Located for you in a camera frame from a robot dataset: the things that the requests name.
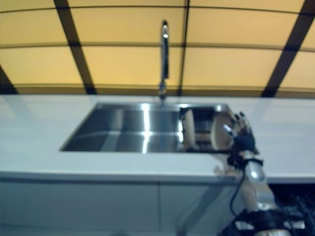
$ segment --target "kitchen sink basin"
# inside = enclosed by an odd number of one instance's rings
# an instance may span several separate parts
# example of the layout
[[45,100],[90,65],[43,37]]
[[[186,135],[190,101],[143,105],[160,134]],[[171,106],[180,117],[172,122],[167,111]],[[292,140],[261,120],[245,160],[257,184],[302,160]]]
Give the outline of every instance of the kitchen sink basin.
[[211,116],[228,111],[225,104],[97,103],[62,151],[184,152],[182,110],[194,107]]

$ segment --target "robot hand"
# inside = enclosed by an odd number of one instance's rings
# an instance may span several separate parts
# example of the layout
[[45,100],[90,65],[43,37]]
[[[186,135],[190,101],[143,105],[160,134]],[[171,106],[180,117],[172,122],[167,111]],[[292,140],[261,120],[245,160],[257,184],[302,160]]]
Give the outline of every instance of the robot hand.
[[252,134],[250,123],[244,113],[235,114],[232,117],[232,126],[224,124],[223,128],[233,138],[231,152],[237,154],[242,151],[257,153],[255,138]]

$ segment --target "faucet spout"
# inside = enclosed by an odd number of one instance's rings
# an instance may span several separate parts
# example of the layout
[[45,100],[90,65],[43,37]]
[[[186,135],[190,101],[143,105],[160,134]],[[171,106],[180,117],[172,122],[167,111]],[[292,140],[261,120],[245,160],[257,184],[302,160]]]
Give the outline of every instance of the faucet spout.
[[168,39],[168,24],[166,20],[163,20],[161,30],[161,82],[159,84],[159,97],[162,101],[166,98],[165,79],[168,78]]

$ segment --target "black cable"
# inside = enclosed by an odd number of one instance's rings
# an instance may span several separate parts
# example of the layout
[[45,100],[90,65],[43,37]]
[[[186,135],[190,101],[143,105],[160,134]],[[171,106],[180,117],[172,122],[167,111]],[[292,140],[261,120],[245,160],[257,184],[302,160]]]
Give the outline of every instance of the black cable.
[[239,190],[240,190],[240,188],[241,188],[242,183],[244,182],[244,179],[245,179],[245,172],[243,171],[242,178],[241,178],[241,180],[239,181],[239,183],[238,183],[238,185],[237,185],[237,188],[236,188],[236,190],[235,190],[235,192],[234,192],[234,194],[233,194],[233,196],[232,196],[232,198],[231,198],[231,200],[230,200],[230,211],[231,211],[231,213],[235,216],[235,218],[237,218],[237,214],[235,213],[235,211],[234,211],[234,209],[233,209],[233,203],[234,203],[234,200],[235,200],[235,198],[236,198],[237,193],[239,192]]

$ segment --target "black ceiling beam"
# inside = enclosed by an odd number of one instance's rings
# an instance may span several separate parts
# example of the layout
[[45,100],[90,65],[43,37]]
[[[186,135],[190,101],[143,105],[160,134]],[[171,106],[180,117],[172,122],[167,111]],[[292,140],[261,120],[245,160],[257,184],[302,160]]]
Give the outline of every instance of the black ceiling beam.
[[96,94],[67,0],[54,0],[73,58],[87,94]]
[[0,94],[18,94],[6,73],[0,66]]
[[281,53],[278,63],[261,97],[274,97],[287,74],[303,40],[309,31],[315,15],[315,0],[305,0],[291,34]]
[[186,44],[187,44],[189,5],[190,5],[190,0],[186,0],[185,13],[184,13],[184,26],[183,26],[183,51],[182,51],[181,71],[180,71],[179,88],[178,88],[179,96],[182,96],[182,93],[183,93],[183,79],[184,79],[184,67],[185,67],[185,56],[186,56]]

